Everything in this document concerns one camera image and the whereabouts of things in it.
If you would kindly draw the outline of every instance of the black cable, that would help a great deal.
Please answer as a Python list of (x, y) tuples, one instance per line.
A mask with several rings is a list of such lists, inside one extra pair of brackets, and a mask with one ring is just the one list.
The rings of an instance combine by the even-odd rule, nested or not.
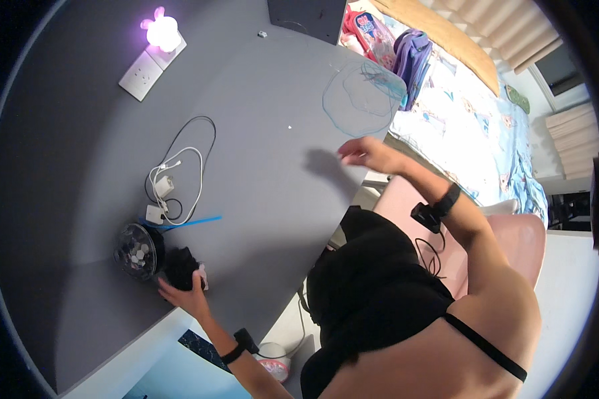
[(179, 199), (177, 199), (177, 198), (169, 198), (169, 199), (165, 199), (164, 200), (164, 202), (168, 202), (168, 201), (175, 201), (175, 202), (177, 202), (180, 205), (180, 213), (178, 213), (177, 216), (174, 216), (172, 218), (169, 217), (169, 219), (175, 220), (175, 219), (179, 218), (180, 216), (182, 216), (182, 211), (184, 210), (184, 207), (182, 206), (182, 202), (179, 202)]
[(310, 315), (310, 309), (308, 308), (308, 304), (306, 303), (306, 299), (304, 299), (304, 294), (302, 294), (302, 291), (304, 291), (304, 283), (302, 283), (301, 289), (298, 290), (298, 295), (300, 297), (299, 303), (301, 304), (301, 307), (306, 310), (306, 313)]
[[(194, 116), (191, 119), (189, 119), (186, 123), (184, 123), (182, 125), (182, 127), (180, 128), (180, 130), (177, 132), (175, 138), (173, 138), (173, 141), (171, 141), (171, 144), (168, 146), (168, 150), (167, 152), (164, 154), (164, 157), (162, 158), (162, 161), (160, 161), (158, 163), (158, 165), (161, 165), (165, 159), (167, 159), (168, 156), (168, 152), (171, 151), (171, 148), (173, 148), (173, 144), (175, 144), (177, 138), (180, 136), (180, 133), (182, 133), (184, 131), (184, 128), (188, 126), (189, 123), (194, 122), (198, 119), (203, 119), (205, 121), (207, 121), (208, 123), (211, 124), (211, 126), (213, 127), (213, 141), (211, 142), (211, 147), (209, 147), (208, 152), (206, 153), (206, 159), (204, 160), (204, 163), (207, 164), (209, 161), (209, 156), (211, 155), (211, 151), (213, 150), (213, 146), (215, 145), (215, 139), (217, 139), (217, 128), (215, 127), (215, 122), (213, 122), (213, 120), (206, 116), (206, 115), (198, 115), (198, 116)], [(204, 172), (206, 171), (206, 167), (204, 167), (204, 169), (202, 169), (202, 175), (200, 176), (200, 179), (204, 180)], [(147, 181), (149, 180), (149, 177), (151, 175), (151, 172), (149, 172), (149, 174), (146, 175), (146, 178), (144, 179), (144, 194), (146, 194), (146, 197), (149, 199), (149, 201), (151, 201), (152, 203), (158, 203), (157, 201), (155, 201), (150, 195), (149, 195), (149, 190), (146, 188), (146, 184)], [(177, 203), (179, 203), (180, 205), (180, 214), (177, 215), (177, 218), (179, 218), (180, 216), (182, 216), (182, 203), (177, 200), (175, 197), (173, 198), (169, 198), (167, 200), (165, 200), (165, 202), (168, 202), (169, 200), (176, 200)], [(197, 207), (197, 204), (195, 205), (195, 207), (193, 208), (193, 212), (191, 212), (191, 216), (188, 217), (188, 219), (186, 219), (185, 223), (189, 220), (191, 220), (191, 218), (193, 217), (193, 213), (195, 213), (195, 208)]]
[[(446, 237), (444, 237), (444, 234), (440, 231), (439, 235), (441, 235), (441, 242), (442, 242), (442, 247), (441, 247), (441, 251), (443, 252), (446, 249)], [(429, 248), (431, 249), (432, 253), (435, 254), (435, 257), (437, 257), (437, 261), (439, 263), (439, 267), (437, 267), (437, 265), (435, 265), (435, 258), (433, 257), (431, 259), (431, 261), (428, 263), (428, 265), (426, 265), (426, 261), (423, 259), (423, 255), (422, 255), (422, 250), (419, 247), (419, 243), (418, 241), (421, 241), (422, 243), (426, 244), (429, 246)], [(439, 272), (441, 272), (441, 259), (439, 258), (439, 253), (437, 253), (437, 251), (435, 251), (435, 248), (433, 248), (433, 246), (426, 240), (422, 239), (422, 238), (416, 238), (415, 239), (415, 246), (417, 248), (417, 252), (419, 252), (419, 256), (420, 258), (422, 258), (422, 262), (423, 262), (423, 267), (426, 268), (426, 270), (428, 270), (428, 272), (430, 274), (433, 275), (433, 277), (437, 277), (437, 278), (446, 278), (444, 276), (439, 276)]]

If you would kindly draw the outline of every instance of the hand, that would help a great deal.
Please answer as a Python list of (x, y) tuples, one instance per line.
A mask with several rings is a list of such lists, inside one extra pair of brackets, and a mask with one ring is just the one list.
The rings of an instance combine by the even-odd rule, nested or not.
[(404, 170), (406, 155), (388, 147), (374, 137), (348, 140), (337, 150), (344, 165), (366, 166), (385, 174), (399, 174)]
[(158, 292), (164, 299), (171, 302), (171, 305), (183, 308), (186, 313), (192, 315), (201, 323), (211, 316), (211, 311), (202, 291), (202, 277), (198, 270), (193, 272), (192, 279), (193, 289), (191, 291), (180, 291), (175, 287), (171, 287), (161, 277), (158, 277), (160, 283)]

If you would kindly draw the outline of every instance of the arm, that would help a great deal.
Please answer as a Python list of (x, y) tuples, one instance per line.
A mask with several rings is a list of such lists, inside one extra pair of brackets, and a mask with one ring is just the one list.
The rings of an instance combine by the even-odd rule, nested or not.
[[(402, 176), (428, 203), (438, 202), (450, 188), (447, 180), (372, 137), (350, 140), (339, 149), (339, 153), (345, 165), (363, 165), (381, 173)], [(508, 260), (477, 206), (461, 194), (443, 222), (468, 253), (469, 292), (479, 294), (486, 289), (496, 289), (493, 282), (499, 281), (500, 272), (508, 274), (512, 269), (507, 267)], [(514, 274), (519, 276), (522, 284), (525, 282), (521, 275)]]
[[(208, 303), (202, 291), (201, 277), (198, 271), (193, 272), (193, 290), (180, 291), (171, 287), (161, 278), (160, 295), (176, 307), (183, 308), (197, 319), (202, 329), (215, 346), (220, 356), (229, 354), (238, 343), (211, 316)], [(227, 365), (240, 384), (255, 399), (290, 398), (292, 396), (282, 385), (260, 364), (247, 350), (235, 361)]]

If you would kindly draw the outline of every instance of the woman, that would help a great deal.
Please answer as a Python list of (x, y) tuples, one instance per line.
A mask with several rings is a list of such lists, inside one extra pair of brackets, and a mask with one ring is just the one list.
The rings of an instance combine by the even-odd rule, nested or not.
[[(399, 174), (428, 203), (451, 187), (371, 137), (346, 142), (339, 154), (344, 165)], [(373, 212), (347, 212), (347, 244), (320, 257), (308, 275), (322, 348), (302, 370), (304, 399), (510, 398), (519, 391), (541, 327), (534, 291), (467, 197), (458, 197), (443, 222), (468, 253), (468, 295), (457, 301), (419, 266), (399, 228)], [(213, 320), (197, 273), (191, 292), (160, 285), (164, 298), (199, 321), (220, 355), (236, 348)], [(228, 367), (256, 399), (291, 397), (247, 352)]]

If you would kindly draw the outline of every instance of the shoulder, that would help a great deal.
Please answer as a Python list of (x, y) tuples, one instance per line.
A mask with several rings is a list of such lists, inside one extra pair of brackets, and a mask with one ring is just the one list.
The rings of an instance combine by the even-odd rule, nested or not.
[(467, 295), (448, 307), (465, 324), (526, 370), (541, 331), (541, 315), (530, 284), (511, 267), (492, 276), (479, 295)]

